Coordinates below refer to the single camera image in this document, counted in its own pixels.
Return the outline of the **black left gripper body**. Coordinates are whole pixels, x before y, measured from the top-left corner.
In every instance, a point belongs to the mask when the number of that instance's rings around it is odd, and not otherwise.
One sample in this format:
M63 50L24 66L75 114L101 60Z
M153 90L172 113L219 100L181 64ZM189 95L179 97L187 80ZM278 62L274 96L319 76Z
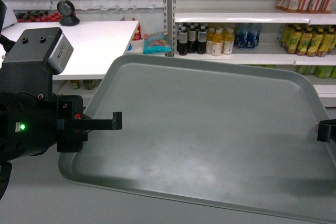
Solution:
M60 153L76 153L88 140L89 130L82 124L70 125L67 120L90 119L83 113L83 98L79 95L61 95L58 97L56 142Z

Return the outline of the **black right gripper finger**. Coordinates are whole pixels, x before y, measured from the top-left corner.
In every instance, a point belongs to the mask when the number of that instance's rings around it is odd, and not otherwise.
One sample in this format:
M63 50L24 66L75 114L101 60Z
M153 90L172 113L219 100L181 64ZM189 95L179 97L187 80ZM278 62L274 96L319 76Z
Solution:
M335 142L335 119L323 120L318 124L317 141L330 143L331 140Z

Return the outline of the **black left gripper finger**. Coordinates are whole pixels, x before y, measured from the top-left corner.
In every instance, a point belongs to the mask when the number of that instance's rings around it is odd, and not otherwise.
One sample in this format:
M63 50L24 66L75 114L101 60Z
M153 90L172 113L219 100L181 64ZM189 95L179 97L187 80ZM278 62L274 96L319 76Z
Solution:
M85 114L75 114L75 118L62 120L63 130L121 130L122 112L112 112L111 119L92 119Z

